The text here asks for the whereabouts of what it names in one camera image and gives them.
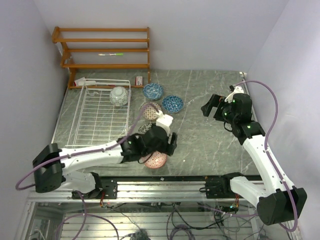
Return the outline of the white petal pattern bowl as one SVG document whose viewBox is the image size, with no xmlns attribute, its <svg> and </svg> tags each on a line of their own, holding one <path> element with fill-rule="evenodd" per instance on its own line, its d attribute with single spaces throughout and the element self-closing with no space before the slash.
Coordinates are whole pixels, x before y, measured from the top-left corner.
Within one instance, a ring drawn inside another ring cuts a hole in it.
<svg viewBox="0 0 320 240">
<path fill-rule="evenodd" d="M 116 86 L 110 92 L 109 99 L 114 106 L 124 106 L 129 101 L 129 92 L 122 86 Z"/>
</svg>

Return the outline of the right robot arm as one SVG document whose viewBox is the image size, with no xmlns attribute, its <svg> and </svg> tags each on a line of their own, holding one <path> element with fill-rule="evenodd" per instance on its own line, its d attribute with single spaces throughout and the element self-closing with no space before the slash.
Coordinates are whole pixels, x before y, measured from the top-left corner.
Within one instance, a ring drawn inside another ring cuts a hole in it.
<svg viewBox="0 0 320 240">
<path fill-rule="evenodd" d="M 249 181 L 240 173 L 227 175 L 229 181 L 220 186 L 221 194 L 231 198 L 240 195 L 256 207 L 261 221 L 266 225 L 297 221 L 301 215 L 307 193 L 297 188 L 284 173 L 266 142 L 266 133 L 262 126 L 252 119 L 252 100 L 248 94 L 232 93 L 227 97 L 213 94 L 201 107 L 205 117 L 212 108 L 216 121 L 230 124 L 230 132 L 252 158 L 263 187 Z"/>
</svg>

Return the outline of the olive leaf pattern bowl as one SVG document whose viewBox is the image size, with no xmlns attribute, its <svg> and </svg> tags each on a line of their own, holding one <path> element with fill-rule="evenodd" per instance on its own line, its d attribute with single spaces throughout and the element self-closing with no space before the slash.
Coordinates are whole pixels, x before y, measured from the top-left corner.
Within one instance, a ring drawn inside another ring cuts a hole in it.
<svg viewBox="0 0 320 240">
<path fill-rule="evenodd" d="M 145 123 L 143 125 L 141 125 L 139 128 L 138 128 L 138 131 L 137 133 L 138 134 L 145 134 L 148 130 L 150 130 L 152 128 L 153 124 L 152 123 Z"/>
</svg>

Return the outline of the red patterned bowl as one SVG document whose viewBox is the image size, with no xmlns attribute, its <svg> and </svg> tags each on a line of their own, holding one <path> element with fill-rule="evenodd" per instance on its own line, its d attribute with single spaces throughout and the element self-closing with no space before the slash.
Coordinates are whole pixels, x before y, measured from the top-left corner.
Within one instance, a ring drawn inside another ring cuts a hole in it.
<svg viewBox="0 0 320 240">
<path fill-rule="evenodd" d="M 155 151 L 152 153 L 152 157 L 143 165 L 150 169 L 158 169 L 163 167 L 166 161 L 167 155 L 165 153 Z"/>
</svg>

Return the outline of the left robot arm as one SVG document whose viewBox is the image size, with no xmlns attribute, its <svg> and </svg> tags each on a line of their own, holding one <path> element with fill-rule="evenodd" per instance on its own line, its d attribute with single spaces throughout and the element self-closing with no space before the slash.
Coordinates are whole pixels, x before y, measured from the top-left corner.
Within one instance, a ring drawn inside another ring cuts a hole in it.
<svg viewBox="0 0 320 240">
<path fill-rule="evenodd" d="M 102 180 L 97 173 L 83 173 L 81 169 L 139 162 L 155 152 L 171 156 L 177 147 L 177 138 L 175 132 L 167 133 L 153 124 L 144 134 L 135 133 L 93 147 L 59 148 L 56 143 L 48 144 L 32 162 L 36 169 L 35 191 L 43 194 L 64 188 L 96 199 L 104 189 Z"/>
</svg>

